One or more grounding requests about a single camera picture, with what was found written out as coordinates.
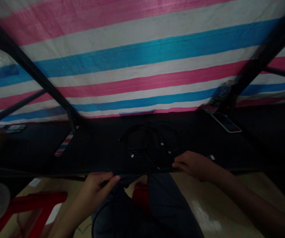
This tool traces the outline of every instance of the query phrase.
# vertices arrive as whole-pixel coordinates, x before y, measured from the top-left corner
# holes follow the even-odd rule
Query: tarp wall
[[[284,15],[285,0],[0,0],[0,25],[89,118],[197,109]],[[0,52],[0,111],[40,89]],[[238,106],[282,101],[285,78],[263,73]],[[0,123],[62,119],[45,94]]]

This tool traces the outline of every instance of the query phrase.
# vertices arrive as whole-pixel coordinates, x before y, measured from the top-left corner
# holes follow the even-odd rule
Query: jeans
[[[121,175],[104,203],[92,214],[95,238],[203,237],[187,201],[169,173],[148,175],[152,219],[147,218],[124,191],[124,187],[140,176]]]

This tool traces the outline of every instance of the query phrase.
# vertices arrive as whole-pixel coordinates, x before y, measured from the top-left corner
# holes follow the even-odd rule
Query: smartphone
[[[242,130],[222,113],[212,113],[211,116],[228,132],[237,133]]]

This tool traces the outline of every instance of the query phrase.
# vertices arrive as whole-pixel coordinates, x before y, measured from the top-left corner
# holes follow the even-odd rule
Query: phone screen
[[[227,130],[230,132],[241,132],[232,121],[230,121],[227,117],[225,117],[222,113],[213,113],[213,117],[215,117]]]

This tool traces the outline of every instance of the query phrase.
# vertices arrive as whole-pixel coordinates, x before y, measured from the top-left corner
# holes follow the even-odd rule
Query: tiled floor
[[[217,187],[206,182],[199,182],[184,173],[173,173],[171,175],[188,201],[205,238],[263,237],[238,207]],[[285,196],[263,173],[241,175],[238,178],[250,189],[285,212]],[[146,179],[144,176],[138,181],[146,181]],[[129,196],[133,193],[134,184],[126,189]],[[71,203],[81,185],[82,182],[45,178],[36,188],[27,187],[20,195],[37,191],[67,191],[69,196],[60,209],[59,217]],[[20,219],[24,224],[24,216],[21,214]],[[85,220],[79,226],[80,231],[84,231],[90,223],[90,218]],[[91,226],[83,234],[80,231],[75,232],[74,238],[89,238],[91,236]],[[15,237],[17,234],[19,234],[19,230],[16,218],[12,217],[0,233],[0,238]]]

